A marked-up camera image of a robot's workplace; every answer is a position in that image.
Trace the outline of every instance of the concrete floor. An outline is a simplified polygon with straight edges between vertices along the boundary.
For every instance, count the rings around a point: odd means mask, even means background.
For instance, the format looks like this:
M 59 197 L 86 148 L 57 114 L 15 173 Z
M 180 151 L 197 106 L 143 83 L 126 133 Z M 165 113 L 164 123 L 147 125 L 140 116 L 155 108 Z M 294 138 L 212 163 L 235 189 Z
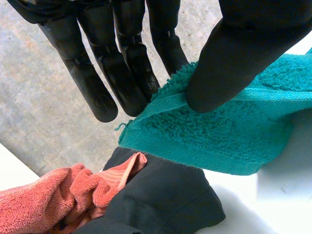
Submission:
M 218 0 L 182 0 L 176 32 L 189 61 L 198 60 L 220 18 Z M 100 170 L 117 147 L 114 128 L 129 117 L 119 108 L 115 121 L 97 121 L 44 34 L 6 1 L 0 2 L 0 33 L 0 143 L 39 176 L 78 162 Z M 152 44 L 148 14 L 142 36 L 163 85 L 168 75 Z

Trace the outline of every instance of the robotic hand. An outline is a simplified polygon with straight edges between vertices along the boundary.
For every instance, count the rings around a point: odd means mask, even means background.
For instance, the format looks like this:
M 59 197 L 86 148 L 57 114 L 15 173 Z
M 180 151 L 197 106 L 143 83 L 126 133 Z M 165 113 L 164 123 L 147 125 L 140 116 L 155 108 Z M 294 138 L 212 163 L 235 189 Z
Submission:
M 117 107 L 90 63 L 76 19 L 128 115 L 137 116 L 157 91 L 140 36 L 144 0 L 8 1 L 26 20 L 40 23 L 100 121 L 113 120 Z M 210 34 L 186 92 L 189 106 L 198 112 L 232 99 L 312 30 L 311 0 L 219 2 L 223 18 Z M 156 50 L 168 73 L 175 73 L 188 63 L 175 35 L 180 0 L 147 0 L 147 5 Z
M 312 0 L 219 0 L 223 19 L 201 51 L 186 100 L 209 112 L 234 98 L 312 30 Z
M 86 53 L 78 22 L 126 114 L 136 117 L 157 92 L 159 83 L 141 37 L 145 0 L 8 2 L 28 22 L 39 25 L 99 121 L 114 120 L 118 109 Z M 153 43 L 171 75 L 188 63 L 175 34 L 180 0 L 147 0 L 147 6 Z

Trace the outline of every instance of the teal towel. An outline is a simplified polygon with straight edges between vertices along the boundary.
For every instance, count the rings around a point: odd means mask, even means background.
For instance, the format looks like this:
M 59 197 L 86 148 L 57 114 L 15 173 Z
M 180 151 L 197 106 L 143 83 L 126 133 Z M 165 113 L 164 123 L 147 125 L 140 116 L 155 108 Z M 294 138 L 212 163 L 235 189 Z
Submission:
M 283 55 L 216 110 L 191 110 L 184 91 L 196 63 L 183 67 L 123 130 L 119 145 L 193 167 L 256 173 L 283 151 L 291 113 L 312 108 L 312 49 Z

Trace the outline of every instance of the black cloth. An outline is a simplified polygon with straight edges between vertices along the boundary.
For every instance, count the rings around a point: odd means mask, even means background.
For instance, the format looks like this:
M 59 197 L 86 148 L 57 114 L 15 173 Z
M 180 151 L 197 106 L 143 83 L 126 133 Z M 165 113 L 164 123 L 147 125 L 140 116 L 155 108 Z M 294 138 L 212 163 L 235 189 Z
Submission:
M 135 153 L 117 148 L 105 170 Z M 146 154 L 147 165 L 109 203 L 103 217 L 74 234 L 193 234 L 225 218 L 201 169 Z

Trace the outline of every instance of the pink microfiber towel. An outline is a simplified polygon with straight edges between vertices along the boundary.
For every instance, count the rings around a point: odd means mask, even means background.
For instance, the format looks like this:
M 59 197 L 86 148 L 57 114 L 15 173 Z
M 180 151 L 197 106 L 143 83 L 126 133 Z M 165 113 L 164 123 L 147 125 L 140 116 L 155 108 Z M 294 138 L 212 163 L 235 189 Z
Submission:
M 147 159 L 93 174 L 83 164 L 55 169 L 38 181 L 0 192 L 0 234 L 69 234 L 105 214 L 111 199 Z

